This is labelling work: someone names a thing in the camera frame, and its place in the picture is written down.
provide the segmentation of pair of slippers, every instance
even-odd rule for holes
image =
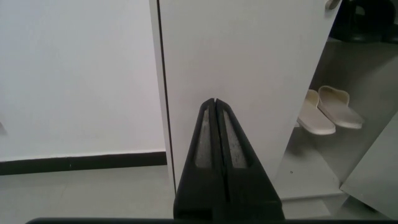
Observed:
[[[361,129],[364,120],[348,107],[349,94],[330,86],[309,90],[297,122],[308,132],[327,135],[336,132],[336,126]]]

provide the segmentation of white wall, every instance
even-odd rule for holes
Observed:
[[[164,151],[149,2],[0,1],[0,161]]]

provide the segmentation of white cabinet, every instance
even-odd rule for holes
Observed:
[[[348,197],[343,190],[356,195],[345,186],[359,171],[345,181],[383,138],[380,133],[398,110],[398,46],[328,40],[338,7],[327,10],[325,3],[160,1],[171,139],[167,152],[176,186],[199,107],[219,98],[232,107],[287,218],[329,216]],[[307,90],[322,85],[350,94],[350,108],[364,119],[361,129],[336,127],[334,134],[316,136],[294,128]]]
[[[398,113],[361,159],[341,189],[398,219]]]
[[[234,110],[272,179],[338,8],[326,1],[160,1],[178,185],[200,105]]]

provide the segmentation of dark object on shelf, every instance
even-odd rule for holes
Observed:
[[[384,33],[382,40],[389,44],[398,44],[398,25],[393,24]]]
[[[380,42],[394,24],[396,10],[390,0],[344,0],[330,37],[343,42]]]

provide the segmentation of cabinet shelf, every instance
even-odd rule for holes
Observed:
[[[343,194],[337,176],[300,129],[293,131],[274,187],[281,200]]]

